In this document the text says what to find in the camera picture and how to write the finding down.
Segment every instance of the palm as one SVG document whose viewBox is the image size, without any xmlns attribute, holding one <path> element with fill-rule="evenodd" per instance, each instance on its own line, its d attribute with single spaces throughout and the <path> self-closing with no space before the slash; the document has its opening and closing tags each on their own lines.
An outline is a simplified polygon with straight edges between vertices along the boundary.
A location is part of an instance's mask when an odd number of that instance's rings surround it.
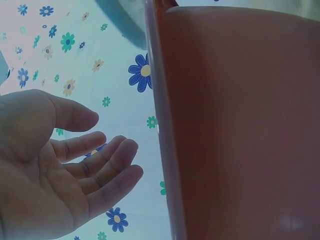
<svg viewBox="0 0 320 240">
<path fill-rule="evenodd" d="M 35 111 L 43 114 L 41 109 Z M 88 109 L 82 106 L 78 111 L 83 111 L 79 117 L 88 115 Z M 83 127 L 77 126 L 77 122 L 67 127 L 56 124 L 56 127 L 85 131 L 97 120 L 87 120 Z M 3 234 L 7 239 L 54 239 L 71 233 L 113 207 L 142 175 L 140 167 L 131 165 L 138 146 L 123 136 L 114 138 L 80 163 L 62 164 L 101 146 L 106 141 L 105 135 L 93 132 L 57 141 L 48 139 L 53 127 L 44 129 L 35 125 L 30 129 L 25 123 L 15 123 L 14 127 L 12 124 L 12 121 L 1 123 L 1 127 L 13 130 L 13 137 L 6 140 L 0 137 L 0 224 L 3 228 L 0 238 Z M 39 129 L 38 135 L 22 143 L 24 134 L 35 129 Z M 14 139 L 16 132 L 22 139 Z M 27 146 L 14 150 L 12 143 Z"/>
</svg>

